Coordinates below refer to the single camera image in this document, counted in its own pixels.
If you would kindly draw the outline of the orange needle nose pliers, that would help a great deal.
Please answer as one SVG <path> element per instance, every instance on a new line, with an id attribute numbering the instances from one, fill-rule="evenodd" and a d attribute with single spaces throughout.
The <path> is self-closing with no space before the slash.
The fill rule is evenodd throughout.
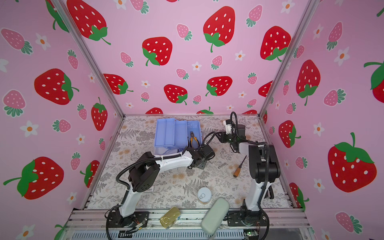
<path id="1" fill-rule="evenodd" d="M 189 146 L 191 148 L 198 148 L 200 147 L 200 142 L 198 141 L 197 137 L 195 136 L 194 132 L 190 132 L 190 141 L 189 141 Z"/>

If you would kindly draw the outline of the white tool box pink handle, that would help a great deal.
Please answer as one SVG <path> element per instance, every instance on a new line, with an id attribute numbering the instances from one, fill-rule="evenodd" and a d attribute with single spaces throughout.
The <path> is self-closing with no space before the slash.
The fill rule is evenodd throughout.
<path id="1" fill-rule="evenodd" d="M 189 147 L 190 132 L 193 131 L 200 145 L 203 141 L 199 121 L 157 120 L 155 131 L 155 155 L 170 155 Z"/>

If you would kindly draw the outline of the wooden handled screwdriver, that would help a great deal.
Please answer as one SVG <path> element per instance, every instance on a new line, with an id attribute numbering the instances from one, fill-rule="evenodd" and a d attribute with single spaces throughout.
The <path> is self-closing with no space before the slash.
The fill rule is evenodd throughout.
<path id="1" fill-rule="evenodd" d="M 239 166 L 237 167 L 237 169 L 236 169 L 235 172 L 233 173 L 233 177 L 234 177 L 234 178 L 237 178 L 237 177 L 240 175 L 240 172 L 241 172 L 243 163 L 244 163 L 244 161 L 246 160 L 246 158 L 247 158 L 247 156 L 244 157 L 243 161 L 239 164 Z"/>

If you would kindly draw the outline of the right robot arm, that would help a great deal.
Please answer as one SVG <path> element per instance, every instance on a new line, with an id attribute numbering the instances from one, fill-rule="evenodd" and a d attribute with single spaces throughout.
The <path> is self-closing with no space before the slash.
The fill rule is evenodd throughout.
<path id="1" fill-rule="evenodd" d="M 218 133 L 221 143 L 228 143 L 234 153 L 248 157 L 251 182 L 250 192 L 240 211 L 228 215 L 228 223 L 242 223 L 251 226 L 266 221 L 268 216 L 261 203 L 272 183 L 281 175 L 276 151 L 273 145 L 265 142 L 252 142 L 246 139 L 245 126 L 231 120 L 223 122 L 224 132 Z"/>

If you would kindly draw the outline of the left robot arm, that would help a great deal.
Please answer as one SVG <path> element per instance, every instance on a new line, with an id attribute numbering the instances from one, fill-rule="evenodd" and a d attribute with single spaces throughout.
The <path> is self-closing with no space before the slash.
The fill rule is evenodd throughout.
<path id="1" fill-rule="evenodd" d="M 126 187 L 126 193 L 119 207 L 120 216 L 126 218 L 134 214 L 142 193 L 152 187 L 160 173 L 181 167 L 203 170 L 214 156 L 215 152 L 209 145 L 196 149 L 185 147 L 182 152 L 170 155 L 144 153 L 116 177 L 116 182 Z"/>

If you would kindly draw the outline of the grey green glasses case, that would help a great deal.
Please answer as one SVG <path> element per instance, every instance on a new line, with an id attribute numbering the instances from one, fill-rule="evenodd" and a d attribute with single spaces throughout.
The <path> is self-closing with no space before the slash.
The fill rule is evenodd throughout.
<path id="1" fill-rule="evenodd" d="M 227 215 L 229 209 L 230 204 L 228 201 L 224 198 L 218 198 L 201 222 L 203 232 L 208 236 L 213 236 Z"/>

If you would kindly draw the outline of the gold sardine tin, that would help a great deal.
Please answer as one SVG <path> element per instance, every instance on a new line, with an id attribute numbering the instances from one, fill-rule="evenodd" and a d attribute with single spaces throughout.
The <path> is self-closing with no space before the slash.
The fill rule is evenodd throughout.
<path id="1" fill-rule="evenodd" d="M 181 211 L 177 207 L 172 207 L 167 213 L 160 218 L 160 223 L 163 228 L 169 229 L 176 223 L 181 216 Z"/>

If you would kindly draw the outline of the aluminium front rail frame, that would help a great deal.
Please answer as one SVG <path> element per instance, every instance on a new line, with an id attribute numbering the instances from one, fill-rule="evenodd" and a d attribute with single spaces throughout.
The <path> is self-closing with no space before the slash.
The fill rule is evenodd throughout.
<path id="1" fill-rule="evenodd" d="M 230 227 L 222 222 L 215 235 L 202 230 L 206 209 L 181 210 L 170 228 L 160 224 L 165 210 L 149 210 L 147 225 L 133 234 L 128 228 L 106 230 L 106 210 L 73 211 L 63 228 L 60 240 L 314 240 L 316 236 L 305 213 L 300 209 L 266 209 L 270 226 Z"/>

